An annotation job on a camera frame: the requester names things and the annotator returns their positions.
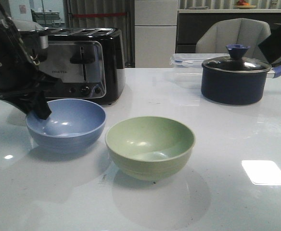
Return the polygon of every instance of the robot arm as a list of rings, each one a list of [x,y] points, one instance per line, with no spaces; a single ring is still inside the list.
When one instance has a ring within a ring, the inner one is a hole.
[[[39,118],[46,119],[51,111],[44,92],[57,81],[38,70],[16,26],[0,5],[0,100],[25,114],[34,110]]]

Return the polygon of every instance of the glass lid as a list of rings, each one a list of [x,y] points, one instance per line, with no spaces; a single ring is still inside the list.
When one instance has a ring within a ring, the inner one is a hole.
[[[231,44],[226,47],[230,56],[207,59],[203,62],[203,67],[234,73],[258,73],[267,72],[271,69],[269,63],[258,59],[243,57],[249,47],[240,44]]]
[[[269,63],[257,59],[243,57],[239,60],[230,56],[207,59],[203,62],[205,67],[226,72],[266,72],[271,69]]]

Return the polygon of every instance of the chair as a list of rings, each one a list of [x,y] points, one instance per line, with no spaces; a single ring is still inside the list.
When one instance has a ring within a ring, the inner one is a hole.
[[[258,44],[271,34],[268,23],[247,18],[224,20],[212,25],[196,44],[196,53],[228,53],[226,45],[251,48],[244,55],[265,61]]]

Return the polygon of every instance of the toaster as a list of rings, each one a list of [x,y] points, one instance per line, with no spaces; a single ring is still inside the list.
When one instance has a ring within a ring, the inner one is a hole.
[[[47,100],[78,98],[98,104],[115,102],[125,85],[121,30],[52,28],[39,70],[60,78]]]

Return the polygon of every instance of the white cabinet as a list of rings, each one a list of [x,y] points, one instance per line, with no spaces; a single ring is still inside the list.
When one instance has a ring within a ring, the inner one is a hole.
[[[170,67],[178,0],[135,0],[135,67]]]

